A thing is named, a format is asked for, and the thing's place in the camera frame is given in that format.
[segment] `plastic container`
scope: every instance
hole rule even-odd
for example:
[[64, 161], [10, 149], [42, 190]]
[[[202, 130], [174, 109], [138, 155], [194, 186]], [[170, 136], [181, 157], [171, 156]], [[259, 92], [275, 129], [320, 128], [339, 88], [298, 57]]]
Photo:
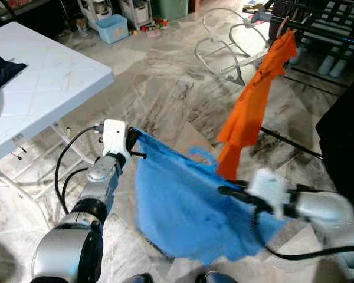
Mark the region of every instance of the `plastic container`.
[[171, 21], [188, 14], [189, 0], [152, 0], [152, 14]]
[[[133, 15], [131, 13], [131, 7], [126, 1], [122, 0], [122, 7], [124, 16], [130, 20], [132, 24], [135, 23]], [[136, 23], [141, 24], [145, 21], [148, 21], [149, 13], [148, 13], [148, 3], [142, 1], [142, 6], [134, 7]]]
[[114, 43], [129, 36], [127, 19], [121, 15], [112, 15], [109, 18], [96, 22], [100, 37], [106, 43]]

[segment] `blue towel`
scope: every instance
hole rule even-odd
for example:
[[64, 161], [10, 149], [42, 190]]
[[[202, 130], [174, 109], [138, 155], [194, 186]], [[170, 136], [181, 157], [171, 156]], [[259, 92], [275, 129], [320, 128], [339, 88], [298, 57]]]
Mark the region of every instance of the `blue towel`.
[[[250, 229], [254, 207], [224, 196], [218, 187], [234, 185], [215, 173], [217, 162], [198, 163], [143, 133], [138, 142], [146, 159], [139, 159], [136, 191], [139, 228], [169, 256], [200, 260], [208, 265], [220, 256], [236, 261], [262, 249]], [[267, 213], [260, 230], [269, 241], [285, 221]]]

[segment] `orange shirt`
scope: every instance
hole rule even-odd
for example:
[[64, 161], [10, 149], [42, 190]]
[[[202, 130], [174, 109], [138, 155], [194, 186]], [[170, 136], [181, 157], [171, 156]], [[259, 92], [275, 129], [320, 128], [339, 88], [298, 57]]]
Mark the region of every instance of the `orange shirt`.
[[236, 179], [241, 149], [257, 141], [271, 81], [285, 74], [284, 63], [296, 55], [295, 37], [292, 31], [288, 31], [271, 46], [256, 74], [238, 98], [218, 136], [218, 142], [226, 145], [220, 154], [217, 172], [226, 179]]

